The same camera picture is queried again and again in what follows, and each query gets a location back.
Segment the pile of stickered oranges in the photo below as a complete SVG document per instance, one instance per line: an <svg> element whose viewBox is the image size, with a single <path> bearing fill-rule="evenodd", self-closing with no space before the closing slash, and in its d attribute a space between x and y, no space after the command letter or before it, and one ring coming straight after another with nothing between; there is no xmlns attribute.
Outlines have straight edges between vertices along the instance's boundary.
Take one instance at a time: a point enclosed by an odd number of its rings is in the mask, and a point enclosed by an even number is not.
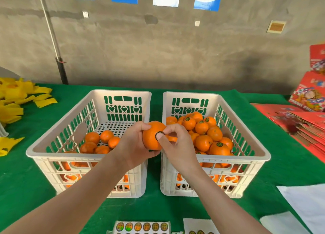
<svg viewBox="0 0 325 234"><path fill-rule="evenodd" d="M203 121L202 118L196 122L196 119L194 119L193 116L187 116L183 122L184 125L182 126L184 126L184 128L188 131L193 141L194 149L198 149L200 154L207 152L207 155L230 156L231 153L228 146L221 142L217 143L217 141L220 141L222 137L213 137L212 135L209 135L210 133L213 133L214 135L222 134L218 127L209 127L208 123ZM219 174L215 174L212 180L215 183L238 183L239 179L240 176L238 175L220 176Z"/></svg>

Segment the person's right hand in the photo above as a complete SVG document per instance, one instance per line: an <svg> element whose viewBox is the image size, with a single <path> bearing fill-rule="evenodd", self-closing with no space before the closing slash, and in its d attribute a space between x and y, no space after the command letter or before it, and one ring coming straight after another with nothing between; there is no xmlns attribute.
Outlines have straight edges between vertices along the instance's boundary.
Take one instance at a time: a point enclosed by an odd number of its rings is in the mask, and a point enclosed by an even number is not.
<svg viewBox="0 0 325 234"><path fill-rule="evenodd" d="M173 167L189 182L190 176L202 168L197 160L193 141L188 131L182 125L172 124L167 125L163 132L166 135L169 132L176 132L176 153L167 154L165 150L164 152Z"/></svg>

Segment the person's left forearm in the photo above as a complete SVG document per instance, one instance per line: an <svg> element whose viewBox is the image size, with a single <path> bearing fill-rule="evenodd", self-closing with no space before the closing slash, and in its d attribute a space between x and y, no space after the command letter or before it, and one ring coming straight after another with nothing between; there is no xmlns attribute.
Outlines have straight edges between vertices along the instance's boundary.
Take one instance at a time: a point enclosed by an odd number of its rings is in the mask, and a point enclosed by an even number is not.
<svg viewBox="0 0 325 234"><path fill-rule="evenodd" d="M104 156L79 181L0 234L78 234L132 165L119 151Z"/></svg>

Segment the round orange fruit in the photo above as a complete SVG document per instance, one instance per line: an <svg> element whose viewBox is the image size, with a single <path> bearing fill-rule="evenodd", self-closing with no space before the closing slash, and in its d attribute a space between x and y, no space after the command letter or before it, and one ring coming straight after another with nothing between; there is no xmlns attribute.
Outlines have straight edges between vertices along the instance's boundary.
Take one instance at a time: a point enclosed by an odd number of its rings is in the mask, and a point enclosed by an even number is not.
<svg viewBox="0 0 325 234"><path fill-rule="evenodd" d="M163 133L166 125L159 121L151 121L148 123L151 126L150 129L143 131L142 139L143 144L148 150L161 150L162 147L158 140L156 139L157 133Z"/></svg>

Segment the white plastic slotted crate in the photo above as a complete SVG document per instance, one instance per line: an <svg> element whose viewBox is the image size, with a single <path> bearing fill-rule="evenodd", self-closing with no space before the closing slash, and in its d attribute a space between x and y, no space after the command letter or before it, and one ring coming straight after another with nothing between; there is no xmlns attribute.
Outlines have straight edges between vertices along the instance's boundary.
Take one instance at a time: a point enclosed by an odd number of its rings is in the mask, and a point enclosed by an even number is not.
<svg viewBox="0 0 325 234"><path fill-rule="evenodd" d="M256 176L270 153L241 121L225 99L211 93L163 93L163 121L169 116L181 117L199 112L216 119L216 125L233 142L233 155L196 154L199 163L204 163L205 173L230 198L241 198L243 192Z"/></svg>
<svg viewBox="0 0 325 234"><path fill-rule="evenodd" d="M121 138L135 122L149 122L151 97L148 91L92 90L38 138L26 155L60 194L103 157L80 152L85 136L109 130Z"/></svg>

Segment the stack of flat red cartons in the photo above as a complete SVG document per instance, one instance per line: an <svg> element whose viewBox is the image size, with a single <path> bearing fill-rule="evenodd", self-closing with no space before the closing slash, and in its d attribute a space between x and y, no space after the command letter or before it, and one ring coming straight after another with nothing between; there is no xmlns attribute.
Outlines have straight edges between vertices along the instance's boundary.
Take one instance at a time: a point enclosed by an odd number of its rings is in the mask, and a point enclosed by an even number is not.
<svg viewBox="0 0 325 234"><path fill-rule="evenodd" d="M325 164L325 112L284 104L251 105Z"/></svg>

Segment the grey and black wall pipe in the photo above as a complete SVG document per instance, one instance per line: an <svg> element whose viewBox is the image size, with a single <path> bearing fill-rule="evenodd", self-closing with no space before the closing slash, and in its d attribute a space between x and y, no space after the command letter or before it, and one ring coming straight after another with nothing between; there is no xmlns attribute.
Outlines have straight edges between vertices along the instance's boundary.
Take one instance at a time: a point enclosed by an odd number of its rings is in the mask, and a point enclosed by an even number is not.
<svg viewBox="0 0 325 234"><path fill-rule="evenodd" d="M51 42L54 48L54 52L55 52L55 61L58 67L58 71L59 71L59 75L60 75L60 79L62 84L64 85L68 85L68 78L67 78L67 74L66 74L66 70L65 70L65 62L63 61L62 57L61 57L61 53L60 53L60 49L59 49L59 45L56 39L56 35L55 35L55 31L54 31L54 27L51 21L51 16L49 13L49 9L47 7L46 1L45 0L40 0L41 3L41 7L44 13L44 17L46 20L46 24L47 24L47 28L50 34L50 38L51 38Z"/></svg>

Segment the green tablecloth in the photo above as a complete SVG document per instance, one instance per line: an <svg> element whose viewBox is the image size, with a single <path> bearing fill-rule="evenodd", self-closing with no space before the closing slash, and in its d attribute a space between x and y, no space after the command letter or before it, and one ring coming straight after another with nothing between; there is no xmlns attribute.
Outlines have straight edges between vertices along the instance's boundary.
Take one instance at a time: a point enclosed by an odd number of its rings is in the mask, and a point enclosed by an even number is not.
<svg viewBox="0 0 325 234"><path fill-rule="evenodd" d="M6 126L9 137L24 139L0 157L0 231L56 195L55 189L27 148L94 89L139 90L152 93L150 121L162 119L162 96L168 89L117 88L82 85L39 84L52 88L58 101L44 108L33 102L23 106L22 119ZM283 213L295 214L277 186L306 186L325 183L325 164L265 117L250 103L286 104L290 95L186 90L221 95L242 122L270 152L240 199L234 199L252 217ZM163 195L160 190L160 156L149 159L145 194L140 198L109 198L104 201L80 234L106 234L117 220L170 221L172 231L183 231L184 218L210 219L197 197Z"/></svg>

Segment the pile of plain oranges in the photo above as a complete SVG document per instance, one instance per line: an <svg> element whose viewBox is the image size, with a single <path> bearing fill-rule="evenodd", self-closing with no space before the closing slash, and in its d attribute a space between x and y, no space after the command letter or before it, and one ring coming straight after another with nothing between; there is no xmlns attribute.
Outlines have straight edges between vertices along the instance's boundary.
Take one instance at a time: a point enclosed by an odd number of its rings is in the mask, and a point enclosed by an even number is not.
<svg viewBox="0 0 325 234"><path fill-rule="evenodd" d="M120 137L114 135L110 130L103 130L101 133L89 132L83 138L83 141L78 144L75 137L72 137L70 144L66 144L58 150L62 154L108 154L120 142ZM80 180L97 165L98 162L85 159L85 161L75 161L70 157L68 161L55 162L57 170L60 171L61 186L59 191L64 191L71 187L75 182Z"/></svg>

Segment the beige wall plate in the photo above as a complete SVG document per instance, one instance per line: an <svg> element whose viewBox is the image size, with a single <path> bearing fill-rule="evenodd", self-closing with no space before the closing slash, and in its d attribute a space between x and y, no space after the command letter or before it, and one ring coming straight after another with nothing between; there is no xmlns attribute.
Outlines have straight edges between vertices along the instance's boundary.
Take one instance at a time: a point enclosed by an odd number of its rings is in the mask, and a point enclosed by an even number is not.
<svg viewBox="0 0 325 234"><path fill-rule="evenodd" d="M281 34L286 26L286 21L271 20L266 33Z"/></svg>

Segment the yellow foam net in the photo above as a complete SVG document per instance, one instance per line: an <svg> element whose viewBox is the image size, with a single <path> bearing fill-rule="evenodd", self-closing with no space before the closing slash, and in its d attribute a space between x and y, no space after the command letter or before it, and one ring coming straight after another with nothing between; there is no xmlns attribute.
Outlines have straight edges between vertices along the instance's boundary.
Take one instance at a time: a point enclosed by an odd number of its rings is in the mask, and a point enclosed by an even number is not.
<svg viewBox="0 0 325 234"><path fill-rule="evenodd" d="M10 150L21 142L25 137L22 138L8 138L8 137L0 137L0 157L8 155Z"/></svg>

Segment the pile of yellow foam nets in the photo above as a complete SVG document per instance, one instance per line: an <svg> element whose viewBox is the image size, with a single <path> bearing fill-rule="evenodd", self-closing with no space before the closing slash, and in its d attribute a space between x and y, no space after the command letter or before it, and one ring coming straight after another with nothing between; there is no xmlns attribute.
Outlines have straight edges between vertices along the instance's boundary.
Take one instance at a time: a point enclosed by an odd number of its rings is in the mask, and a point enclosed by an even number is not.
<svg viewBox="0 0 325 234"><path fill-rule="evenodd" d="M44 108L57 103L51 92L51 88L30 80L0 77L0 124L5 127L21 120L24 115L22 105L34 103L37 108Z"/></svg>

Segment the person's right forearm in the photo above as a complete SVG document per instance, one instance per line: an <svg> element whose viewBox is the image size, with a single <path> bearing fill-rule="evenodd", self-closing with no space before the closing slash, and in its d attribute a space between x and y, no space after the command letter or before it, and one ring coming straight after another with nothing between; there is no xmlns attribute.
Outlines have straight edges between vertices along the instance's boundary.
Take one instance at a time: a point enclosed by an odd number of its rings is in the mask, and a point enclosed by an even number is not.
<svg viewBox="0 0 325 234"><path fill-rule="evenodd" d="M199 164L179 172L197 193L220 234L272 234L230 199Z"/></svg>

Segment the upright red printed carton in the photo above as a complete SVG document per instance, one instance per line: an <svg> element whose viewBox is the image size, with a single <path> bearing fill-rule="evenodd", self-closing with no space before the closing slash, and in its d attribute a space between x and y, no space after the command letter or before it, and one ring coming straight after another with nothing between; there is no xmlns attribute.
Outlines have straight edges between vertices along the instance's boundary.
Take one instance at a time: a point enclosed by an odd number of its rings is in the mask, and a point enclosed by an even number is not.
<svg viewBox="0 0 325 234"><path fill-rule="evenodd" d="M325 75L325 43L310 45L310 70Z"/></svg>

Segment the person's left hand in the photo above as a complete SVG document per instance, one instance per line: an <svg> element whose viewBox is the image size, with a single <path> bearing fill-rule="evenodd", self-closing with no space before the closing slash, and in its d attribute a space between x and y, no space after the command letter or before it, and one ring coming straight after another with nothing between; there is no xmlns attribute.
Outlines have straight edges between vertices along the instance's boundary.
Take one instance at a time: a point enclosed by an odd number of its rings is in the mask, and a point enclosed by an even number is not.
<svg viewBox="0 0 325 234"><path fill-rule="evenodd" d="M133 126L130 126L114 149L117 152L118 161L124 167L124 171L129 171L144 163L147 159L160 154L156 154L155 150L149 151L144 146L142 134L143 132L134 132Z"/></svg>

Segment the white plastic sheet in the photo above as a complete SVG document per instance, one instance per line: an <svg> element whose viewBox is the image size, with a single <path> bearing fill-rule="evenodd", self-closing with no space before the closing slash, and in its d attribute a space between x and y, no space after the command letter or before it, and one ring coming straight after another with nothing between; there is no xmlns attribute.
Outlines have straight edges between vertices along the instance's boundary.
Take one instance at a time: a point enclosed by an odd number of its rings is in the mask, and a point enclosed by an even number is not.
<svg viewBox="0 0 325 234"><path fill-rule="evenodd" d="M325 183L277 188L312 234L325 234Z"/></svg>
<svg viewBox="0 0 325 234"><path fill-rule="evenodd" d="M260 222L272 234L311 234L289 211L263 216Z"/></svg>

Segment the red printed gift box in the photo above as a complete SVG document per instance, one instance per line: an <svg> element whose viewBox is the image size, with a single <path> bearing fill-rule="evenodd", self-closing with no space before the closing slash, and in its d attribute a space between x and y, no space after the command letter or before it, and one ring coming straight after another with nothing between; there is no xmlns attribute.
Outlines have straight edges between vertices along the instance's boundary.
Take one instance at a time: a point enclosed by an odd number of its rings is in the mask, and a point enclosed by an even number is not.
<svg viewBox="0 0 325 234"><path fill-rule="evenodd" d="M306 72L289 102L310 112L325 112L325 74Z"/></svg>

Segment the sheet of round stickers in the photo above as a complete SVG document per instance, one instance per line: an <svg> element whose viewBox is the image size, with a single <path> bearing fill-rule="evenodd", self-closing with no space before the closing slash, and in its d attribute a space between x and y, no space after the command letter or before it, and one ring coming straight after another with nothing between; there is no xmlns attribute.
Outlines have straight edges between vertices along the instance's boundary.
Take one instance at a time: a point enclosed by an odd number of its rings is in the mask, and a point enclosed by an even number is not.
<svg viewBox="0 0 325 234"><path fill-rule="evenodd" d="M184 234L220 234L210 219L184 218Z"/></svg>
<svg viewBox="0 0 325 234"><path fill-rule="evenodd" d="M116 221L112 234L172 234L169 221Z"/></svg>

